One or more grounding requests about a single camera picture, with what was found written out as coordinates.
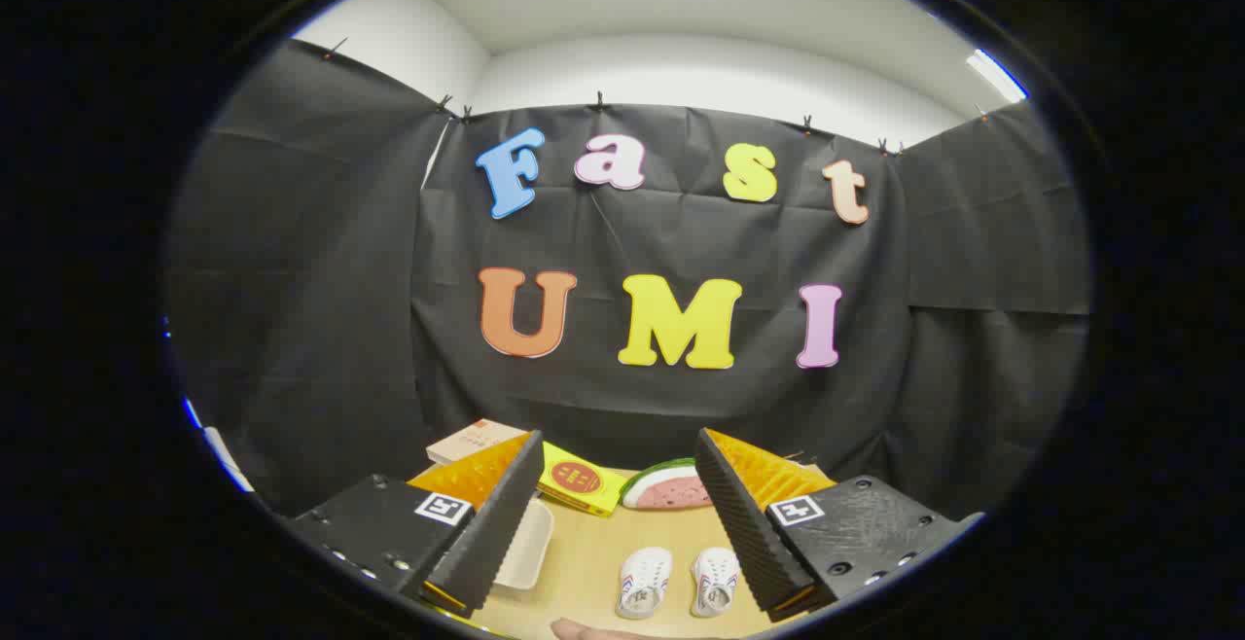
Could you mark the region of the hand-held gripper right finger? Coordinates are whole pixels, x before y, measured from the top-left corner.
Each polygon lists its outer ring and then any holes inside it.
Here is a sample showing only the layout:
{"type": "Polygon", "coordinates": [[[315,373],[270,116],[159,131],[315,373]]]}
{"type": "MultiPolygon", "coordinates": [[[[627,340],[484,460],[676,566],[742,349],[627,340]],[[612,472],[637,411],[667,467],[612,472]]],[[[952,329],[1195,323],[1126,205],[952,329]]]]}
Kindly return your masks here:
{"type": "Polygon", "coordinates": [[[703,428],[693,466],[771,621],[842,603],[937,557],[982,512],[940,515],[875,476],[818,469],[703,428]]]}

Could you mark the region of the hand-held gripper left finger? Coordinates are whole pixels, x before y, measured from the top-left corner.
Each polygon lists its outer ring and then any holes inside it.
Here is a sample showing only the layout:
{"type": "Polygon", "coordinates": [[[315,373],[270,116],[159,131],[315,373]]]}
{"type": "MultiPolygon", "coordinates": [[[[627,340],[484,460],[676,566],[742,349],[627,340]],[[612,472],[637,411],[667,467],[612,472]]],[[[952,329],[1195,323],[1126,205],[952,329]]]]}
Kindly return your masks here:
{"type": "Polygon", "coordinates": [[[370,474],[289,525],[371,586],[468,619],[544,471],[543,433],[533,430],[410,481],[370,474]]]}

